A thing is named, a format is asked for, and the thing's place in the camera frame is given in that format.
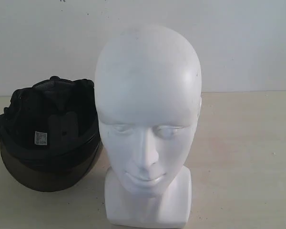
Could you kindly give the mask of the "white mannequin head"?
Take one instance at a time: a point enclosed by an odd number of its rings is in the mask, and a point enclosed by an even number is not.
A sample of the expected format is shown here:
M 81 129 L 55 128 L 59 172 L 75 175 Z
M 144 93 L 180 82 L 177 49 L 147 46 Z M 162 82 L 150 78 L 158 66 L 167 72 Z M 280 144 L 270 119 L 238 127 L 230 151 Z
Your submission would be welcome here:
M 95 104 L 109 168 L 107 219 L 114 225 L 181 229 L 192 181 L 185 161 L 200 116 L 198 56 L 178 32 L 131 27 L 110 40 L 95 71 Z

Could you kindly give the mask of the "black helmet with tinted visor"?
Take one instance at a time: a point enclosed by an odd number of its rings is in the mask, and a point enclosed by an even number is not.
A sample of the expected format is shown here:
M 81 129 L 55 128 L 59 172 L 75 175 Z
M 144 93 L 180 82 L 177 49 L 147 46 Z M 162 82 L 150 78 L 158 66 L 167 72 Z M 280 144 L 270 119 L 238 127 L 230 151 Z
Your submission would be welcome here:
M 39 192 L 74 186 L 102 152 L 94 83 L 52 76 L 17 89 L 0 114 L 0 155 L 12 177 Z

